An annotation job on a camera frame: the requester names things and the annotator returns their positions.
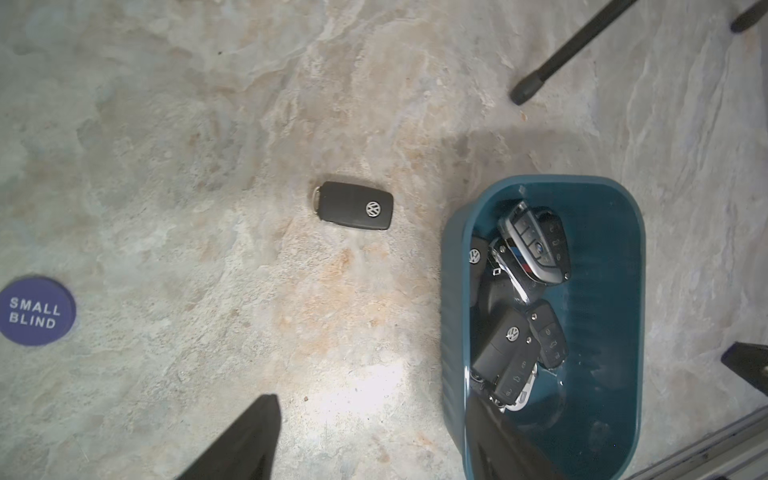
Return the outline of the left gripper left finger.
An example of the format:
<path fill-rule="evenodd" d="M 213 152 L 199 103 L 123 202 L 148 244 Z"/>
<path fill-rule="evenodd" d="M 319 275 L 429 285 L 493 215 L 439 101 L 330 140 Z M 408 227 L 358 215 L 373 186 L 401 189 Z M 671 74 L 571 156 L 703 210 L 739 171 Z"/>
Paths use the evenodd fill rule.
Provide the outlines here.
<path fill-rule="evenodd" d="M 278 396 L 259 396 L 179 479 L 270 479 L 281 422 Z"/>

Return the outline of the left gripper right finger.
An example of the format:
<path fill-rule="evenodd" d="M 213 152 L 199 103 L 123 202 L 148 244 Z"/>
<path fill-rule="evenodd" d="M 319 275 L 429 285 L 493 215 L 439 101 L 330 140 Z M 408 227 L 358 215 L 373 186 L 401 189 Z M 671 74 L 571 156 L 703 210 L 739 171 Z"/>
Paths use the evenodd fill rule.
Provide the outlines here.
<path fill-rule="evenodd" d="M 494 404 L 476 392 L 466 403 L 466 447 L 474 479 L 565 479 Z"/>

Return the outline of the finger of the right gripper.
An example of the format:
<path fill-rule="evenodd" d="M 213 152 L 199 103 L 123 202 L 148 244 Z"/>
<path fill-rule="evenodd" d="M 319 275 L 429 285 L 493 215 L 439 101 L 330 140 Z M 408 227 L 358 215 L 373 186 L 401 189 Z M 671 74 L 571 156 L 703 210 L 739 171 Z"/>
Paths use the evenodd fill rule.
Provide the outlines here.
<path fill-rule="evenodd" d="M 721 356 L 721 363 L 756 390 L 768 395 L 768 346 L 735 342 Z"/>

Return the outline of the black key fob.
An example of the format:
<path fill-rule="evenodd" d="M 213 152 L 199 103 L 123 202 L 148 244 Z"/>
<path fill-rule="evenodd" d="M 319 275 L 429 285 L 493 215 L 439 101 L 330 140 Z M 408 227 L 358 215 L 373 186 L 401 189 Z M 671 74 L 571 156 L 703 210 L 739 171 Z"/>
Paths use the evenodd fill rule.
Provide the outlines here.
<path fill-rule="evenodd" d="M 544 299 L 538 300 L 530 305 L 526 317 L 540 344 L 539 362 L 548 370 L 559 368 L 568 357 L 569 347 L 553 307 Z"/>
<path fill-rule="evenodd" d="M 388 230 L 394 212 L 391 193 L 346 182 L 324 182 L 312 201 L 321 220 L 363 230 Z"/>
<path fill-rule="evenodd" d="M 479 236 L 471 238 L 468 253 L 470 306 L 477 304 L 478 292 L 488 260 L 488 241 Z"/>
<path fill-rule="evenodd" d="M 533 336 L 520 337 L 514 343 L 510 359 L 495 383 L 492 396 L 500 405 L 514 404 L 524 390 L 538 361 L 540 344 Z"/>
<path fill-rule="evenodd" d="M 563 273 L 564 282 L 567 282 L 571 278 L 571 255 L 562 219 L 545 207 L 536 208 L 534 214 L 548 241 L 555 264 Z"/>
<path fill-rule="evenodd" d="M 526 304 L 505 274 L 493 276 L 485 272 L 479 283 L 476 307 L 477 330 L 484 334 L 495 323 L 499 310 L 524 309 Z"/>

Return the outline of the teal storage tray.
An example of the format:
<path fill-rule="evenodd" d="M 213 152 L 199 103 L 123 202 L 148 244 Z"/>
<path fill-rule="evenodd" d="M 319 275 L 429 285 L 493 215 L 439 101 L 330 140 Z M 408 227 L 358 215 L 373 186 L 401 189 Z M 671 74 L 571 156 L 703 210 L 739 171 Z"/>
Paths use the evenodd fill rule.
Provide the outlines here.
<path fill-rule="evenodd" d="M 602 177 L 503 179 L 441 244 L 444 421 L 469 479 L 617 479 L 637 446 L 645 230 Z"/>

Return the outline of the black VW key top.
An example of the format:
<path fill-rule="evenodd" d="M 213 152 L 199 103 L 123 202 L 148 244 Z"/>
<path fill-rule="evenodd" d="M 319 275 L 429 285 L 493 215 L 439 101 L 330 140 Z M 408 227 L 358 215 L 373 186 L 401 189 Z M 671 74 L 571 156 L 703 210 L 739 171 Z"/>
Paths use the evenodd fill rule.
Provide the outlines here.
<path fill-rule="evenodd" d="M 471 343 L 471 372 L 480 381 L 495 383 L 519 347 L 526 343 L 530 327 L 516 308 L 498 305 L 480 323 Z"/>

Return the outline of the silver BMW key fob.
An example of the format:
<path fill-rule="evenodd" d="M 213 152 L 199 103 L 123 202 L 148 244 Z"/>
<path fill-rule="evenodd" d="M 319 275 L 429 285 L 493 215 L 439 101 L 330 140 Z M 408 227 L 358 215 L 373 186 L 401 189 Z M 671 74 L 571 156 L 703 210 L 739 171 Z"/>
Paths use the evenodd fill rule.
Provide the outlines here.
<path fill-rule="evenodd" d="M 497 222 L 499 235 L 489 245 L 493 274 L 505 274 L 525 304 L 539 300 L 546 288 L 565 283 L 534 214 L 536 208 L 524 200 L 511 202 Z"/>

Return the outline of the white key fob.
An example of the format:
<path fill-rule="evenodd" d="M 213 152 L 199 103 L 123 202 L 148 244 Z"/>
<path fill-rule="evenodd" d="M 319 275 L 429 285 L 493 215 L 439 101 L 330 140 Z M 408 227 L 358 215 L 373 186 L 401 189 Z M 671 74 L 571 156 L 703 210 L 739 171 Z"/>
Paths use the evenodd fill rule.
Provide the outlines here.
<path fill-rule="evenodd" d="M 517 412 L 522 410 L 528 404 L 531 397 L 532 390 L 533 390 L 533 386 L 535 384 L 537 377 L 538 377 L 538 365 L 535 364 L 533 366 L 533 369 L 531 371 L 531 374 L 527 382 L 523 387 L 523 390 L 520 392 L 515 402 L 505 406 L 505 409 L 507 411 Z"/>

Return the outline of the purple small blind chip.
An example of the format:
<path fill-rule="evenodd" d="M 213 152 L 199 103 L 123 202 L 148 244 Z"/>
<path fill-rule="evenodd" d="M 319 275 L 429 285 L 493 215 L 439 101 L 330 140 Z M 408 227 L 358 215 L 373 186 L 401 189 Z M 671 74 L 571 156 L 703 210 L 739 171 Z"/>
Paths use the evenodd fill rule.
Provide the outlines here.
<path fill-rule="evenodd" d="M 21 278 L 1 291 L 1 334 L 22 346 L 60 340 L 74 326 L 76 314 L 69 290 L 47 277 Z"/>

